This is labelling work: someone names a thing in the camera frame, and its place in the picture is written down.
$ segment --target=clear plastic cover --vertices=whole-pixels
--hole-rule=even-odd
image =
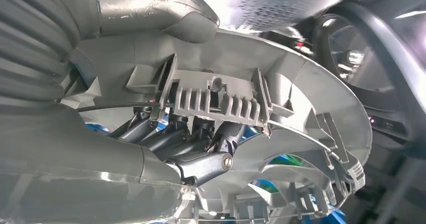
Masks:
[[[175,222],[194,201],[184,185],[0,160],[0,223]]]

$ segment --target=metal bolt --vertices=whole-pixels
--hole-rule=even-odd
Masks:
[[[225,170],[229,170],[232,167],[232,156],[226,155],[222,158],[222,166]]]
[[[157,127],[157,122],[156,121],[149,121],[149,127],[151,127],[151,128]]]
[[[190,134],[189,131],[184,131],[182,133],[182,139],[187,140],[189,138]]]

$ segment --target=ventilation holes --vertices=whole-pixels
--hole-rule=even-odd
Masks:
[[[295,23],[308,5],[288,0],[241,0],[238,8],[243,11],[238,30],[268,31]]]

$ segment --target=perforated panel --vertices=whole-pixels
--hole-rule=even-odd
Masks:
[[[340,0],[205,0],[222,29],[241,32],[279,30],[294,25]]]
[[[303,19],[309,4],[300,0],[241,0],[238,30],[269,31]]]

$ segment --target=grey plastic housing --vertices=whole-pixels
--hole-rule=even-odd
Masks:
[[[235,208],[248,208],[254,199],[260,199],[270,210],[297,205],[296,215],[298,210],[300,215],[319,217],[333,209],[322,201],[320,210],[312,212],[311,206],[296,201],[304,203],[303,198],[313,195],[340,205],[364,185],[362,165],[370,152],[371,127],[363,106],[330,72],[289,48],[219,30],[212,41],[204,44],[185,43],[161,32],[145,32],[85,41],[79,49],[93,62],[102,89],[101,96],[80,103],[81,109],[129,103],[136,106],[156,99],[151,106],[158,109],[158,118],[164,107],[174,107],[173,101],[167,102],[167,96],[179,84],[205,90],[210,85],[209,90],[217,91],[228,79],[237,79],[234,83],[242,83],[240,87],[230,85],[229,89],[240,95],[251,91],[260,103],[256,87],[262,83],[264,106],[270,116],[265,128],[258,126],[264,135],[243,141],[233,155],[231,170],[197,188],[199,208],[204,211],[238,217]],[[221,84],[213,84],[213,78],[222,76]],[[226,90],[223,88],[219,94],[226,95]],[[183,108],[189,119],[191,106],[197,106],[197,98],[193,99],[187,101],[188,111]],[[219,102],[219,107],[210,108],[219,114],[200,111],[199,116],[210,114],[207,118],[219,122],[224,116],[223,106],[227,105]],[[281,154],[301,158],[304,168],[268,166]],[[248,185],[258,179],[272,181],[281,191],[264,195]],[[332,182],[338,190],[330,188]],[[289,195],[293,195],[288,197],[289,203],[282,201]]]
[[[2,182],[12,185],[11,189],[2,186],[0,209],[4,211],[0,218],[19,217],[32,223],[105,223],[108,216],[103,220],[84,219],[92,211],[84,205],[71,215],[56,212],[54,204],[46,205],[46,211],[55,217],[20,207],[21,201],[33,207],[29,203],[71,203],[86,196],[102,208],[101,202],[94,201],[97,196],[104,200],[130,198],[132,186],[125,180],[120,188],[113,184],[107,189],[94,188],[92,180],[103,173],[130,176],[134,178],[133,187],[146,179],[180,184],[179,175],[148,149],[90,131],[76,110],[57,101],[64,96],[61,82],[68,74],[70,54],[81,40],[156,29],[183,41],[205,42],[218,27],[214,12],[202,0],[0,0],[0,4],[0,170],[6,173]],[[198,27],[190,29],[186,24],[191,21]],[[73,102],[100,96],[98,83],[95,78],[92,89]],[[38,172],[42,167],[48,167],[48,175],[65,181],[31,181],[33,176],[45,174]],[[66,181],[63,168],[88,175],[79,181]],[[128,209],[120,203],[105,206],[104,211],[111,208],[111,214],[123,218],[109,222],[137,217],[126,216]],[[150,215],[159,217],[162,211],[175,207],[170,201],[159,202]]]

